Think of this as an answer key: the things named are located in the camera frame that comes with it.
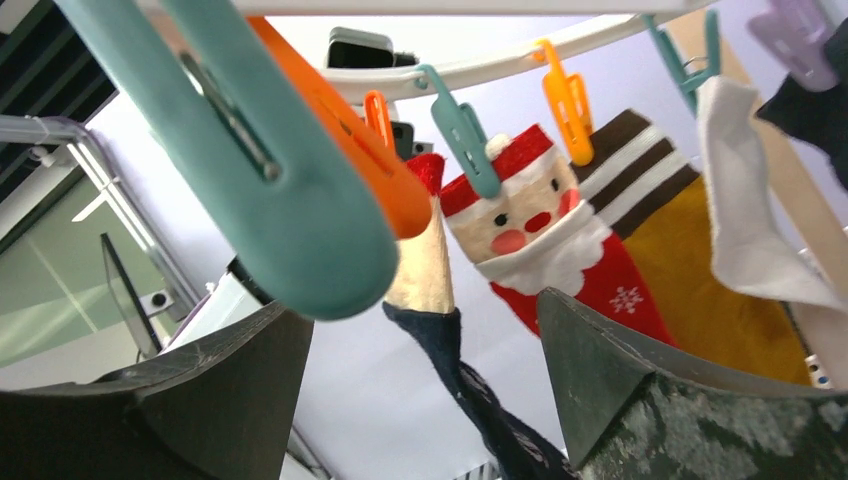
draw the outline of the monitor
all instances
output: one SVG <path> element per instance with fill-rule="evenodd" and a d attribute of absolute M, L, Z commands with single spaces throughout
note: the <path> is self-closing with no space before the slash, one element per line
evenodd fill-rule
<path fill-rule="evenodd" d="M 118 305 L 118 310 L 124 317 L 124 323 L 138 346 L 144 358 L 152 358 L 162 351 L 162 343 L 153 330 L 150 317 L 144 311 L 135 287 L 115 251 L 109 234 L 100 234 L 100 244 L 103 248 L 103 262 L 106 264 L 106 283 L 112 298 Z"/>

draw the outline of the sock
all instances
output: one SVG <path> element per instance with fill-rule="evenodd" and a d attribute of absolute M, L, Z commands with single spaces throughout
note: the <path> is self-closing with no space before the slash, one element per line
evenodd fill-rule
<path fill-rule="evenodd" d="M 756 115 L 786 135 L 821 149 L 830 157 L 839 183 L 848 190 L 848 21 L 825 42 L 824 54 L 840 85 L 810 92 L 787 76 Z"/>
<path fill-rule="evenodd" d="M 502 181 L 479 198 L 466 177 L 442 189 L 442 211 L 492 290 L 539 334 L 536 297 L 547 287 L 622 325 L 672 343 L 649 289 L 618 236 L 580 198 L 565 157 L 535 125 L 487 145 Z"/>
<path fill-rule="evenodd" d="M 722 76 L 707 80 L 698 92 L 698 135 L 713 224 L 712 271 L 736 292 L 792 302 L 796 323 L 817 354 L 806 352 L 807 364 L 820 361 L 833 372 L 833 385 L 846 388 L 846 306 L 780 234 L 769 203 L 765 151 L 749 120 L 756 96 L 756 90 Z M 811 374 L 813 385 L 828 386 L 821 368 Z"/>
<path fill-rule="evenodd" d="M 707 195 L 689 160 L 630 110 L 591 140 L 592 162 L 574 167 L 581 193 L 622 238 L 677 346 L 809 385 L 804 352 L 779 302 L 738 294 L 713 277 Z"/>
<path fill-rule="evenodd" d="M 421 235 L 400 241 L 398 273 L 383 311 L 430 358 L 439 379 L 497 459 L 504 480 L 580 478 L 562 452 L 504 410 L 486 381 L 461 361 L 461 316 L 453 303 L 438 198 L 444 159 L 426 154 L 407 166 L 430 192 L 433 218 Z"/>

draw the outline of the white pom-pom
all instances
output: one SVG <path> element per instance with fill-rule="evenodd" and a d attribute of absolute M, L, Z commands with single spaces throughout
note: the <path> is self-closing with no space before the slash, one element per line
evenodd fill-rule
<path fill-rule="evenodd" d="M 489 157 L 490 161 L 494 160 L 510 143 L 512 143 L 512 139 L 509 138 L 509 135 L 505 133 L 495 135 L 486 143 L 486 156 Z"/>

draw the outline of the white sock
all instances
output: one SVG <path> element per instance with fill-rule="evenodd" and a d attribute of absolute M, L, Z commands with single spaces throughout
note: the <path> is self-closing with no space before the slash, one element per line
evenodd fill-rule
<path fill-rule="evenodd" d="M 722 76 L 707 80 L 698 91 L 713 275 L 735 292 L 790 302 L 832 385 L 848 388 L 848 307 L 777 227 L 765 152 L 749 121 L 756 96 L 755 90 Z"/>

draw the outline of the purple clothespin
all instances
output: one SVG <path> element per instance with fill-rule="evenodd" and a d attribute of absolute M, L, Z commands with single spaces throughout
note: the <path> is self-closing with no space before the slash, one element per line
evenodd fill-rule
<path fill-rule="evenodd" d="M 769 0 L 771 10 L 748 20 L 748 30 L 789 69 L 802 87 L 829 90 L 839 79 L 822 52 L 833 34 L 814 0 Z"/>

